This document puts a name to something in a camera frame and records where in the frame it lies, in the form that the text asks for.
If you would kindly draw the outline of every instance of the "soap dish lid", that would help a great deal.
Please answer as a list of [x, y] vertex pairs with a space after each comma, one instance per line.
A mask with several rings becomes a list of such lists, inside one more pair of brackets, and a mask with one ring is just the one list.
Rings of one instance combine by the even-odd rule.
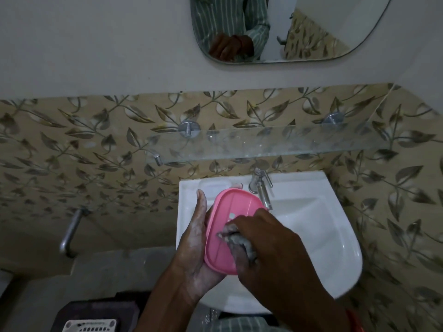
[[230, 188], [217, 195], [206, 229], [205, 262], [212, 270], [237, 275], [231, 251], [217, 233], [232, 219], [238, 216], [253, 216], [259, 208], [265, 206], [258, 197], [245, 190]]

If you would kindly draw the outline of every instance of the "reflected person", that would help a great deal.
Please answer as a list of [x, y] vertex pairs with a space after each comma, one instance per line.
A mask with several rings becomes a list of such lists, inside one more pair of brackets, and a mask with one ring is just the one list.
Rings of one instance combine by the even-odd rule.
[[204, 51], [220, 61], [259, 59], [269, 38], [266, 0], [194, 0], [193, 25]]

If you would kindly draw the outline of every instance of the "glass shelf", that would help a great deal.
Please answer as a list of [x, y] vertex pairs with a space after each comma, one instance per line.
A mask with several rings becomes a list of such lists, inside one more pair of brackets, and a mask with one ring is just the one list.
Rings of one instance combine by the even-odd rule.
[[160, 155], [163, 163], [277, 155], [317, 154], [331, 151], [384, 149], [383, 140], [370, 122], [355, 121], [310, 126], [160, 133], [144, 147], [147, 163]]

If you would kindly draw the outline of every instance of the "shirt sleeve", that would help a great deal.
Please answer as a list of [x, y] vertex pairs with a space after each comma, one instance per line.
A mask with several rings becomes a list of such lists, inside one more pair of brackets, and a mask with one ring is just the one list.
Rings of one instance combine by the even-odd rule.
[[260, 57], [269, 38], [271, 25], [268, 21], [266, 0], [248, 0], [245, 9], [246, 34], [254, 44], [254, 59]]

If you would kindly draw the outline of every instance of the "floor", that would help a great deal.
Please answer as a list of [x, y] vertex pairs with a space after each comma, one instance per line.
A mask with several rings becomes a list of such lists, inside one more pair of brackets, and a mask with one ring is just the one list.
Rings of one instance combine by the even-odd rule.
[[[57, 312], [71, 301], [152, 290], [174, 252], [174, 247], [159, 247], [95, 253], [78, 257], [70, 276], [16, 282], [0, 301], [0, 330], [48, 332]], [[210, 314], [199, 305], [187, 330], [198, 331]]]

